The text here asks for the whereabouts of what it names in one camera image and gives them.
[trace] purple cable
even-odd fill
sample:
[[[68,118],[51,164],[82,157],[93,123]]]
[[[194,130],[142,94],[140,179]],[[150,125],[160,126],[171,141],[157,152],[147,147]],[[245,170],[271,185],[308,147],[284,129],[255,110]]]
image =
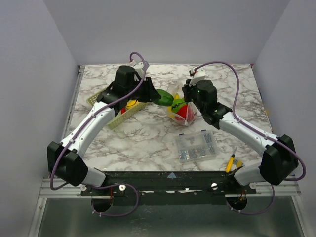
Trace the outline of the purple cable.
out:
[[[97,213],[97,214],[99,214],[101,216],[120,217],[120,216],[127,216],[128,214],[130,214],[130,213],[132,213],[133,211],[136,210],[136,208],[138,206],[138,202],[139,202],[139,195],[138,195],[138,192],[137,192],[137,190],[136,190],[136,188],[134,186],[132,186],[130,184],[112,184],[112,185],[109,185],[109,186],[93,187],[93,188],[94,189],[108,189],[108,188],[116,187],[116,186],[119,186],[119,185],[129,186],[136,193],[136,203],[135,203],[134,207],[130,211],[126,212],[126,213],[122,213],[122,214],[107,214],[107,213],[97,212],[96,210],[94,210],[94,206],[93,206],[94,203],[92,203],[91,207],[92,207],[93,212],[95,212],[95,213]]]
[[[234,99],[234,103],[233,103],[233,115],[235,117],[235,119],[240,122],[242,125],[244,125],[245,127],[249,128],[251,131],[259,134],[260,136],[263,136],[263,137],[266,137],[266,135],[260,131],[258,131],[257,129],[253,128],[252,126],[248,125],[247,123],[245,123],[244,121],[242,121],[241,118],[239,118],[236,114],[236,103],[237,103],[237,98],[238,98],[238,94],[239,94],[239,76],[236,72],[236,70],[228,63],[225,63],[225,62],[221,62],[221,61],[214,61],[214,62],[209,62],[209,63],[204,63],[200,66],[198,66],[197,68],[194,69],[194,71],[198,70],[199,68],[202,68],[206,65],[210,65],[210,64],[215,64],[215,63],[219,63],[219,64],[225,64],[226,66],[228,66],[235,74],[236,76],[236,80],[237,80],[237,89],[236,89],[236,95],[235,95],[235,99]],[[272,138],[272,137],[269,137],[267,136],[267,139],[270,140],[270,141],[273,141],[277,144],[279,144],[280,146],[282,146],[283,148],[285,148],[287,151],[289,151],[290,153],[292,153],[297,159],[298,161],[301,163],[302,165],[302,168],[303,168],[303,173],[300,177],[298,178],[288,178],[288,179],[285,179],[286,181],[299,181],[301,179],[303,179],[306,175],[306,166],[303,162],[303,160],[294,152],[292,151],[289,147],[287,147],[286,145],[284,145],[282,142]]]
[[[268,211],[272,207],[274,202],[275,202],[276,192],[275,192],[275,189],[274,189],[273,185],[271,185],[271,187],[272,187],[272,200],[271,200],[271,203],[269,204],[269,206],[267,206],[266,209],[263,209],[262,211],[258,211],[258,212],[243,212],[243,211],[238,211],[236,209],[233,209],[227,201],[226,201],[226,204],[232,211],[234,211],[236,213],[239,213],[239,214],[242,214],[242,215],[250,215],[250,216],[251,215],[260,215],[260,214],[265,213],[266,211]]]
[[[131,59],[132,55],[134,55],[134,54],[138,55],[138,56],[140,57],[140,59],[142,60],[143,65],[145,65],[145,59],[144,59],[143,56],[142,56],[140,53],[138,53],[138,52],[132,52],[132,53],[130,54],[129,58]],[[144,68],[144,74],[143,74],[142,79],[140,80],[140,82],[138,83],[138,85],[137,85],[130,93],[128,93],[127,95],[125,95],[125,96],[123,96],[123,97],[121,97],[121,98],[119,98],[119,99],[116,100],[116,101],[113,101],[113,102],[107,104],[106,106],[103,106],[102,108],[100,108],[99,110],[97,110],[97,111],[94,113],[94,115],[97,116],[99,113],[101,113],[102,111],[104,111],[106,108],[108,108],[108,107],[110,107],[110,106],[112,106],[112,105],[115,105],[116,103],[118,103],[118,102],[120,102],[120,101],[122,101],[122,100],[128,98],[128,97],[131,96],[136,90],[138,90],[138,88],[142,85],[143,81],[145,80],[145,77],[146,77],[146,70],[147,70],[147,68]],[[89,118],[86,120],[86,122],[84,122],[84,124],[78,129],[78,131],[77,131],[77,132],[75,133],[75,135],[72,137],[73,140],[75,140],[75,139],[78,137],[78,135],[80,134],[80,132],[87,126],[87,124],[88,124],[92,119],[94,119],[93,116],[89,117]],[[53,186],[53,181],[54,181],[54,176],[55,176],[55,174],[56,174],[56,170],[57,170],[58,164],[59,164],[61,158],[63,157],[64,153],[66,152],[66,150],[68,149],[68,147],[69,147],[70,145],[71,145],[71,142],[69,142],[69,143],[64,147],[64,149],[61,151],[61,153],[59,154],[59,156],[58,156],[58,158],[57,158],[57,160],[56,160],[56,162],[55,162],[55,165],[54,165],[54,167],[53,167],[53,170],[52,170],[52,172],[51,172],[49,185],[50,185],[50,188],[51,188],[52,190],[58,190],[58,189],[60,189],[60,188],[62,188],[63,186],[65,186],[65,185],[68,184],[68,182],[66,182],[66,183],[64,183],[64,184],[62,184],[62,185],[60,185],[60,186],[58,186],[58,187],[54,187],[54,186]]]

